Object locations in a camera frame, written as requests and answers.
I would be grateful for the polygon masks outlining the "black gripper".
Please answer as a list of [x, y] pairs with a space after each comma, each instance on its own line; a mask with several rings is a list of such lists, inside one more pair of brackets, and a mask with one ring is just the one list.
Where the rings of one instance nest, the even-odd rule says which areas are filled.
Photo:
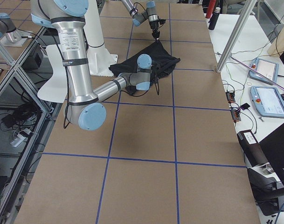
[[158, 19], [149, 21], [150, 28], [152, 29], [152, 36], [156, 42], [159, 42], [160, 31], [159, 28], [163, 26], [166, 22], [166, 19]]

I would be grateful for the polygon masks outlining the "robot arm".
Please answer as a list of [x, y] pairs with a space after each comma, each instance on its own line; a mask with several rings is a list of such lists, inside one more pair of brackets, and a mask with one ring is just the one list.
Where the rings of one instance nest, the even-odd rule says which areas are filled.
[[152, 30], [152, 36], [155, 41], [159, 40], [160, 28], [166, 23], [166, 19], [162, 19], [157, 15], [156, 4], [149, 1], [144, 8], [139, 2], [132, 3], [130, 0], [121, 0], [124, 7], [132, 17], [133, 24], [138, 27], [143, 22], [148, 21]]
[[54, 28], [56, 44], [67, 80], [67, 104], [64, 125], [78, 125], [94, 131], [106, 119], [102, 102], [125, 87], [148, 90], [152, 58], [141, 54], [135, 60], [134, 72], [122, 72], [113, 80], [92, 87], [91, 75], [107, 71], [115, 62], [104, 45], [97, 3], [92, 0], [33, 0], [31, 17], [35, 24]]

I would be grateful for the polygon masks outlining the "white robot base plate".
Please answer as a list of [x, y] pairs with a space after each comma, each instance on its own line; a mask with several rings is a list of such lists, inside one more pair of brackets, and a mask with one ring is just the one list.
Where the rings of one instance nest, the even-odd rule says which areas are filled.
[[110, 54], [107, 59], [99, 59], [98, 54], [92, 54], [88, 56], [90, 75], [112, 77], [114, 76], [109, 67], [116, 64], [118, 61], [118, 55]]

